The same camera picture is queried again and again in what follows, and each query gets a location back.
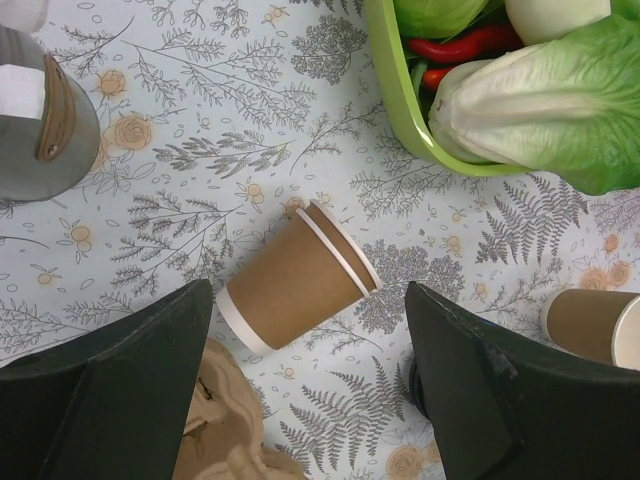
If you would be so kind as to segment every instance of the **red pepper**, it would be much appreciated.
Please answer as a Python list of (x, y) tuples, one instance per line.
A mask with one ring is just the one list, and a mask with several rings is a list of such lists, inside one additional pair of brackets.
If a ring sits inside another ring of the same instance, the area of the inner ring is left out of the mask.
[(434, 68), (433, 70), (427, 70), (424, 72), (422, 76), (422, 83), (426, 85), (426, 87), (435, 92), (438, 90), (440, 86), (440, 82), (444, 78), (444, 76), (453, 70), (455, 67), (447, 67), (447, 68)]
[(447, 43), (412, 38), (409, 50), (437, 63), (464, 63), (482, 53), (509, 52), (523, 47), (511, 24), (488, 25)]

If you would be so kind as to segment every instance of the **paper cup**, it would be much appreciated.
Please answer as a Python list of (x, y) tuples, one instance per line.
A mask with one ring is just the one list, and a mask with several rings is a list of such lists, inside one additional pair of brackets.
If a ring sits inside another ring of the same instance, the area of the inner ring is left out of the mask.
[(640, 370), (640, 296), (562, 290), (542, 308), (540, 326), (556, 345), (589, 360)]
[(229, 280), (216, 303), (238, 338), (266, 355), (381, 286), (340, 223), (312, 202)]

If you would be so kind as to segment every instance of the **lettuce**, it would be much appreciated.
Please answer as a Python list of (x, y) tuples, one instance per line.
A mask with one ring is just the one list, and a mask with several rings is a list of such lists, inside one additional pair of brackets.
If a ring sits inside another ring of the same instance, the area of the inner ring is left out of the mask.
[(393, 5), (400, 35), (446, 38), (467, 28), (488, 2), (489, 0), (393, 0)]
[(640, 0), (611, 0), (611, 13), (617, 13), (629, 20), (638, 20)]
[(591, 195), (640, 186), (640, 22), (611, 15), (462, 81), (454, 72), (429, 113), (451, 154), (453, 142), (489, 161), (555, 172)]

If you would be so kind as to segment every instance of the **green plastic basket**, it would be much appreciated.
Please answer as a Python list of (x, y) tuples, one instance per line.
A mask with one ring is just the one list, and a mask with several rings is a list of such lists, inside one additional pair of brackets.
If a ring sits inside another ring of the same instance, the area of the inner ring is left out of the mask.
[(462, 175), (491, 177), (531, 170), (515, 165), (473, 165), (452, 157), (433, 139), (424, 123), (400, 41), (393, 0), (365, 0), (365, 15), (382, 99), (394, 133), (416, 157), (436, 161)]

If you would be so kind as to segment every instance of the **floral tablecloth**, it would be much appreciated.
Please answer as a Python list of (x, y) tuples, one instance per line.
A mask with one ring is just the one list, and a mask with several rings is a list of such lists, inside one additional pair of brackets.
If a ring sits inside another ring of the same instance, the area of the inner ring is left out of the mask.
[(414, 159), (381, 104), (362, 0), (286, 1), (52, 0), (38, 41), (89, 92), (102, 143), (74, 189), (0, 203), (0, 359), (191, 279), (219, 289), (315, 198), (386, 286), (266, 358), (217, 312), (210, 333), (264, 402), (266, 443), (310, 478), (443, 478), (406, 401), (407, 282), (542, 340), (553, 290), (640, 286), (640, 196)]

